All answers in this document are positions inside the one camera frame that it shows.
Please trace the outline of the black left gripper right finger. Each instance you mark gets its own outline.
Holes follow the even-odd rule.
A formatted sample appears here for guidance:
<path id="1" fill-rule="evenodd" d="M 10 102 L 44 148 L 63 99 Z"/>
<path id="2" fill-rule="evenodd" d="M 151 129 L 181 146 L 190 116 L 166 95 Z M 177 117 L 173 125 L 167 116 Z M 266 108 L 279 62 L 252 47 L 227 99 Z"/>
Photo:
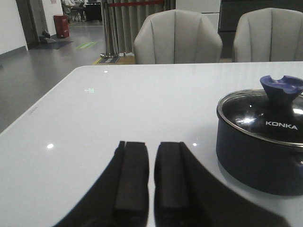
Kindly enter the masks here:
<path id="1" fill-rule="evenodd" d="M 280 215 L 241 197 L 215 178 L 183 142 L 161 142 L 156 156 L 158 227 L 287 227 Z"/>

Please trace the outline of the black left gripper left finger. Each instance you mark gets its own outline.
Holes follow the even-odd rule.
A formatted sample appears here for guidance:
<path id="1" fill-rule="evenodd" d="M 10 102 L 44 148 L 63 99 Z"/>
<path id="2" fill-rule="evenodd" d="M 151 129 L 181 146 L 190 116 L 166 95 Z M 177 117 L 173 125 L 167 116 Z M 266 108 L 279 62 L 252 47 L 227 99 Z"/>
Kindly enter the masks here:
<path id="1" fill-rule="evenodd" d="M 149 158 L 143 142 L 119 142 L 92 187 L 57 227 L 144 227 L 149 212 Z"/>

